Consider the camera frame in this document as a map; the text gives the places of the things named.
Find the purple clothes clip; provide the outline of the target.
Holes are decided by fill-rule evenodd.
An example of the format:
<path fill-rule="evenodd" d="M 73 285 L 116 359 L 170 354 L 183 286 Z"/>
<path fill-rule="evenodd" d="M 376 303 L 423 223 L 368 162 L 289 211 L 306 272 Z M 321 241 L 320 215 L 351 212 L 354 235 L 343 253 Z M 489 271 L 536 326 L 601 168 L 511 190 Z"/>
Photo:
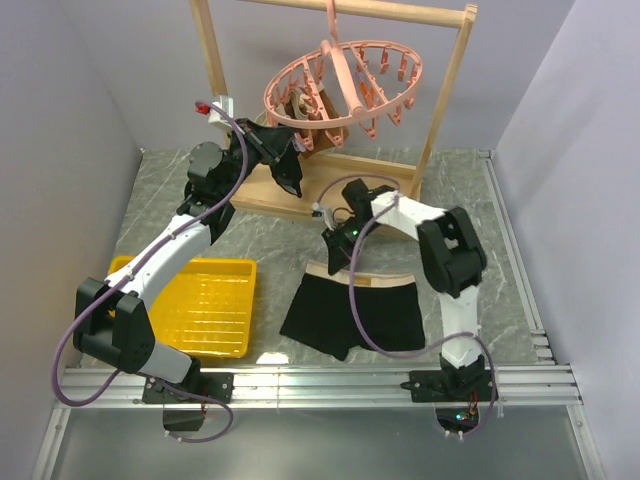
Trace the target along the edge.
<path fill-rule="evenodd" d="M 307 151 L 305 145 L 301 142 L 301 140 L 298 137 L 296 136 L 293 137 L 293 143 L 298 152 L 304 153 Z"/>

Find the pink round clip hanger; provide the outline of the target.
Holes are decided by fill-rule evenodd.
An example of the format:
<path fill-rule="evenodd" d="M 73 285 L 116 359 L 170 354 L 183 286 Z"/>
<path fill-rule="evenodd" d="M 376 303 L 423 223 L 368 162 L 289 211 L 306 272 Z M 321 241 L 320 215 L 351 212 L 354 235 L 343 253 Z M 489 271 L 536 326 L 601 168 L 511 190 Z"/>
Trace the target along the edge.
<path fill-rule="evenodd" d="M 422 59 L 410 47 L 379 40 L 341 42 L 333 1 L 326 11 L 330 38 L 278 72 L 263 97 L 266 124 L 294 128 L 310 152 L 316 149 L 316 131 L 341 147 L 351 125 L 372 140 L 382 117 L 400 125 L 423 75 Z"/>

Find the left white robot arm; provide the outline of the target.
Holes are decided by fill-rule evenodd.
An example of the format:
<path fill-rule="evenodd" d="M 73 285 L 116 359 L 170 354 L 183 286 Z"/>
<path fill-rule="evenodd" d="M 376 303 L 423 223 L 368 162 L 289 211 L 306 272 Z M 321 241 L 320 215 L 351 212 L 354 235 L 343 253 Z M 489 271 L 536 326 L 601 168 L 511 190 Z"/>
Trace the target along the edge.
<path fill-rule="evenodd" d="M 231 198 L 256 166 L 267 166 L 286 192 L 301 194 L 294 135 L 292 127 L 239 119 L 228 148 L 214 142 L 194 147 L 184 199 L 165 231 L 106 279 L 79 286 L 74 348 L 118 371 L 166 381 L 180 402 L 195 399 L 202 388 L 198 360 L 158 340 L 149 311 L 182 268 L 224 233 L 235 213 Z"/>

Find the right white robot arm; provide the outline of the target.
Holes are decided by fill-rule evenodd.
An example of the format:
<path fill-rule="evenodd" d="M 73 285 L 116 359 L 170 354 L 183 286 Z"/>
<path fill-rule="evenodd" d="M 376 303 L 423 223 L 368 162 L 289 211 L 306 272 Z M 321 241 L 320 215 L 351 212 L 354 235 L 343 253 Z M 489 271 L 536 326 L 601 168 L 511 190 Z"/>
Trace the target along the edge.
<path fill-rule="evenodd" d="M 472 392 L 476 382 L 491 369 L 486 347 L 478 337 L 478 295 L 487 259 L 466 210 L 431 207 L 389 186 L 369 188 L 356 175 L 349 175 L 342 196 L 352 214 L 338 223 L 333 212 L 315 203 L 314 213 L 324 218 L 322 238 L 328 249 L 328 273 L 349 269 L 348 295 L 359 333 L 373 350 L 391 358 L 414 358 L 427 351 L 392 352 L 377 345 L 359 317 L 355 297 L 355 267 L 366 237 L 380 225 L 388 226 L 419 244 L 427 282 L 438 293 L 444 338 L 438 342 L 440 384 L 452 399 Z"/>

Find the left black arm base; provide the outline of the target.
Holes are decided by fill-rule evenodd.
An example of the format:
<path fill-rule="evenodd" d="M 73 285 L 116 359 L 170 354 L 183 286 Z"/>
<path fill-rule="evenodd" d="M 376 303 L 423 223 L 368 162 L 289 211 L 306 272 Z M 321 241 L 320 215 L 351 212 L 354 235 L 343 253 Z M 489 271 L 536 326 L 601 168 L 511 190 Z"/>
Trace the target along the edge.
<path fill-rule="evenodd" d="M 230 408 L 234 388 L 234 374 L 199 373 L 194 381 L 172 384 L 166 380 L 147 378 L 142 404 L 162 407 L 165 435 L 182 443 L 206 443 L 225 435 L 233 426 L 234 413 Z M 205 424 L 207 408 L 221 407 L 227 413 L 226 424 L 209 437 L 194 437 Z"/>

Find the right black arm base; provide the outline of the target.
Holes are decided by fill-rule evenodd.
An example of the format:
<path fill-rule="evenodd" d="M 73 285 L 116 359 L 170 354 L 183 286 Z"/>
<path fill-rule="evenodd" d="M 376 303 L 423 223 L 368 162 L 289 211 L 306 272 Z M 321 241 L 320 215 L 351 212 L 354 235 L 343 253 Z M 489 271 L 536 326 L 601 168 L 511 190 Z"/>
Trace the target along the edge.
<path fill-rule="evenodd" d="M 493 407 L 499 399 L 492 373 L 483 366 L 413 370 L 400 387 L 410 393 L 413 403 L 435 404 L 439 426 L 446 434 L 459 438 L 481 425 L 481 402 Z"/>

